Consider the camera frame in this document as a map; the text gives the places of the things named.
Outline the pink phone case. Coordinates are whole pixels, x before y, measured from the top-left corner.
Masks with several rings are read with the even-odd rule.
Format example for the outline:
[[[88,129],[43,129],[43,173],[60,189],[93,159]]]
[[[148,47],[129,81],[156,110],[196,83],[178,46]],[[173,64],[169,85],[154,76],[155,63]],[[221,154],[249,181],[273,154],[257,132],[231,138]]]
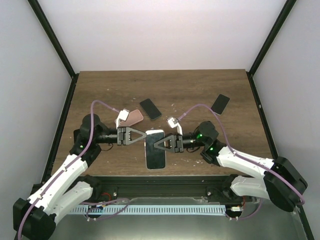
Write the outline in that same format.
[[[138,124],[144,120],[144,117],[139,109],[131,111],[128,115],[126,121],[120,120],[120,127],[131,127],[135,124]]]

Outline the teal-edged black phone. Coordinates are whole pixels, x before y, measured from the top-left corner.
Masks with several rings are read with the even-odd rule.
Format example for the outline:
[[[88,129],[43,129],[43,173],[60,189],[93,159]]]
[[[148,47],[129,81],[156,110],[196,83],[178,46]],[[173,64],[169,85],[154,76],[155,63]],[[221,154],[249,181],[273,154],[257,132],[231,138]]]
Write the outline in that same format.
[[[152,102],[150,98],[141,101],[139,105],[152,121],[162,116],[162,113],[159,111],[159,109],[156,107],[156,105]]]

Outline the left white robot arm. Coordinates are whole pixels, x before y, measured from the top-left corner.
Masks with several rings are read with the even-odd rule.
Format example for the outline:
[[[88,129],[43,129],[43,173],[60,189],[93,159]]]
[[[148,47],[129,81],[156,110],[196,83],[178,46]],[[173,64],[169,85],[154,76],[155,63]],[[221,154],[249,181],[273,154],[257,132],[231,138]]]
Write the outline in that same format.
[[[73,147],[59,169],[27,199],[13,205],[13,228],[17,238],[48,240],[70,210],[86,200],[97,202],[102,189],[96,179],[84,173],[101,153],[101,144],[127,146],[146,138],[146,133],[128,126],[109,128],[90,113],[77,129]]]

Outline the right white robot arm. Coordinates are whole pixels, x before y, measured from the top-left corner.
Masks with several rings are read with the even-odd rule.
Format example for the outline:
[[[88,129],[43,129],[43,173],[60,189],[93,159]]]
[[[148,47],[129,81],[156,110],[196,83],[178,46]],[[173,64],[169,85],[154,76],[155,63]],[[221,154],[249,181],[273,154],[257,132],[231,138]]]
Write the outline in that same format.
[[[232,149],[219,141],[219,133],[211,121],[202,122],[194,132],[186,134],[182,133],[179,123],[172,126],[179,129],[178,133],[157,140],[153,143],[154,148],[182,153],[186,149],[202,147],[200,155],[208,164],[246,174],[233,176],[222,188],[225,200],[232,202],[239,196],[263,198],[286,212],[292,212],[302,204],[308,184],[287,158],[263,158]]]

